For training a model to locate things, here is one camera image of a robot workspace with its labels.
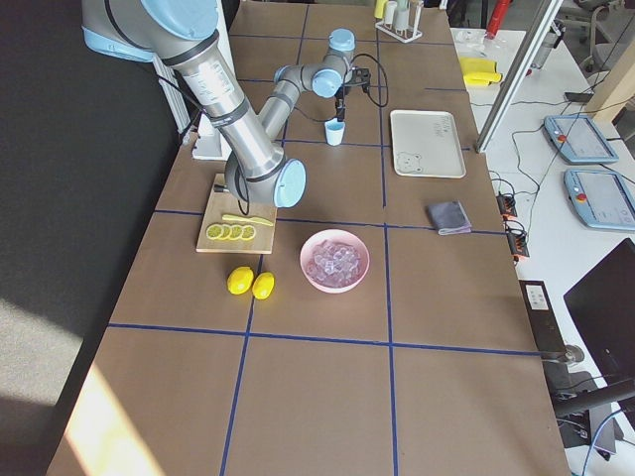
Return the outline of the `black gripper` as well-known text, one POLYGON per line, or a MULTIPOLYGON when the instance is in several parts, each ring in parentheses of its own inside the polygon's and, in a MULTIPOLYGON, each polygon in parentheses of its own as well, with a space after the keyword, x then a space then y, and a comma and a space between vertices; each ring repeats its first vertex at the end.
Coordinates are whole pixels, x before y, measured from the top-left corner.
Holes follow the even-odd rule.
POLYGON ((346 86, 342 85, 334 95, 334 103, 335 103, 335 116, 334 118, 338 122, 343 122, 345 120, 345 97, 346 97, 346 86))

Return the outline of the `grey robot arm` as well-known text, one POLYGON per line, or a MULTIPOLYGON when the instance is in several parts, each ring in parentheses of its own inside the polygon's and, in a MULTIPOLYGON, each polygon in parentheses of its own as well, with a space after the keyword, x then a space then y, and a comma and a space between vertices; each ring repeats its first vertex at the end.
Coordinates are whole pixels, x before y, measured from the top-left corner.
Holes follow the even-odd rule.
POLYGON ((307 173, 274 140, 300 95, 311 91, 331 98, 350 79, 354 34, 334 30, 318 63, 287 65, 260 112, 254 111, 222 56, 214 1, 84 1, 86 45, 103 55, 161 62, 178 71, 214 128, 232 150, 225 166, 229 191, 246 202, 278 208, 302 198, 307 173))

